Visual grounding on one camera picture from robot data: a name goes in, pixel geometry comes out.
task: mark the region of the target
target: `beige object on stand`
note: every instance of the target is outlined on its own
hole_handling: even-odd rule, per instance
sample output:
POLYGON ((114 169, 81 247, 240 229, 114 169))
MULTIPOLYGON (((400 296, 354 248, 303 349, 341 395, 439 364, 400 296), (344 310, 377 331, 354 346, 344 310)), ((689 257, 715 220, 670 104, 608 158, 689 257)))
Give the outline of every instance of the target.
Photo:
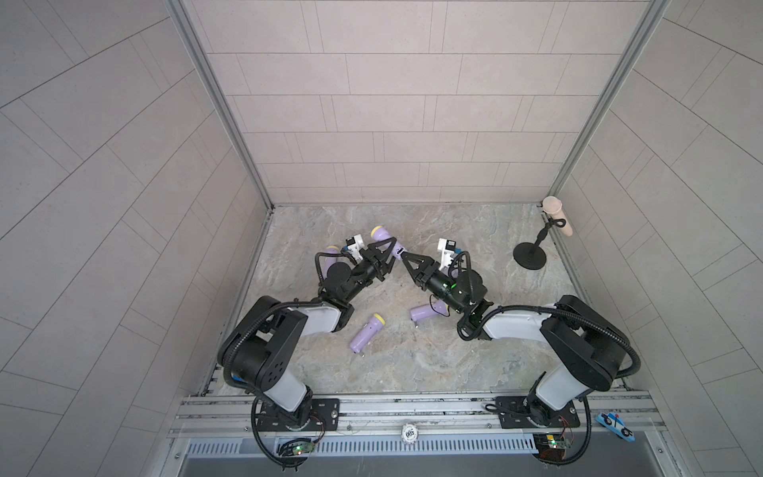
POLYGON ((550 195, 543 199, 543 211, 551 216, 553 219, 563 218, 567 221, 564 227, 562 227, 562 233, 567 237, 572 237, 572 226, 570 220, 567 218, 564 209, 562 209, 562 201, 550 195))

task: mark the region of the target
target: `marble floor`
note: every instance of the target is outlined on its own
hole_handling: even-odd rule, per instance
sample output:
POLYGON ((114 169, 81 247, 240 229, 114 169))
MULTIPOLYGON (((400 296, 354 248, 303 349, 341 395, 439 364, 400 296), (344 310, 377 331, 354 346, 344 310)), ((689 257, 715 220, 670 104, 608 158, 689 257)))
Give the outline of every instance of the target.
MULTIPOLYGON (((534 241, 542 227, 535 205, 390 205, 276 208, 243 312, 261 295, 310 299, 317 291, 314 254, 347 237, 384 225, 410 251, 439 260, 437 240, 456 240, 472 255, 472 267, 488 287, 487 299, 503 305, 544 305, 574 294, 551 238, 543 243, 546 266, 519 267, 513 247, 534 241)), ((355 314, 338 333, 300 341, 289 364, 314 392, 433 392, 528 389, 559 362, 548 345, 518 339, 462 341, 460 315, 434 317, 416 328, 408 310, 427 303, 402 263, 384 282, 354 300, 355 314), (387 322, 355 355, 349 342, 374 313, 387 322)), ((238 394, 221 389, 218 394, 238 394)))

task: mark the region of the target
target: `mounting plate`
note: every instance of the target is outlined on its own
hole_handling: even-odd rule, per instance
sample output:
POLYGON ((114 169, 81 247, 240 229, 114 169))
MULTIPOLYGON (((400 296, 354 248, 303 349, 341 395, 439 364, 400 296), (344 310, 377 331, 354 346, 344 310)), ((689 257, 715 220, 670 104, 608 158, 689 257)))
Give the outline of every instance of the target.
MULTIPOLYGON (((336 430, 339 422, 339 399, 313 399, 311 411, 318 413, 326 424, 325 430, 336 430), (336 417, 331 417, 331 413, 336 411, 336 417)), ((257 414, 259 419, 258 429, 260 432, 288 432, 290 430, 317 432, 320 430, 320 424, 315 419, 310 419, 302 429, 289 429, 278 420, 273 404, 262 403, 262 409, 257 414)))
MULTIPOLYGON (((526 409, 524 407, 525 398, 526 395, 498 396, 495 398, 495 405, 501 408, 511 409, 517 413, 524 414, 526 413, 526 409)), ((567 423, 570 427, 580 427, 578 411, 572 401, 568 402, 567 405, 559 412, 559 417, 557 417, 559 420, 559 425, 557 426, 555 423, 553 423, 550 427, 563 427, 564 423, 562 422, 562 417, 567 420, 567 423)), ((498 419, 501 421, 501 429, 542 429, 542 427, 537 427, 535 424, 530 422, 530 419, 527 417, 514 417, 510 416, 509 414, 499 414, 498 419)))

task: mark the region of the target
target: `black round base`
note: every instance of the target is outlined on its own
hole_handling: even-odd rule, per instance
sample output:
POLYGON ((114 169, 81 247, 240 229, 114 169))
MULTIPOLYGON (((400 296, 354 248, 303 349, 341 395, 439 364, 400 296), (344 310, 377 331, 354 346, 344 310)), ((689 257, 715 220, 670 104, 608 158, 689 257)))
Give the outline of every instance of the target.
POLYGON ((514 259, 528 270, 540 270, 546 264, 546 252, 534 243, 522 242, 514 247, 514 259))

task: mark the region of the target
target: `gray tile wall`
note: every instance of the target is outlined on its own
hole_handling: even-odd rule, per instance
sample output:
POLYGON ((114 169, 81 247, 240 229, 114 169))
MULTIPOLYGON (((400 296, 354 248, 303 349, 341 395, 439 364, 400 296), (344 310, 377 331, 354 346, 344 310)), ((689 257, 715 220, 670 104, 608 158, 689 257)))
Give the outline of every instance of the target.
POLYGON ((185 4, 278 203, 540 200, 646 6, 185 4))
POLYGON ((763 475, 761 24, 757 0, 674 0, 560 194, 692 475, 763 475))
POLYGON ((0 475, 137 477, 265 206, 160 0, 9 0, 0 43, 0 475))

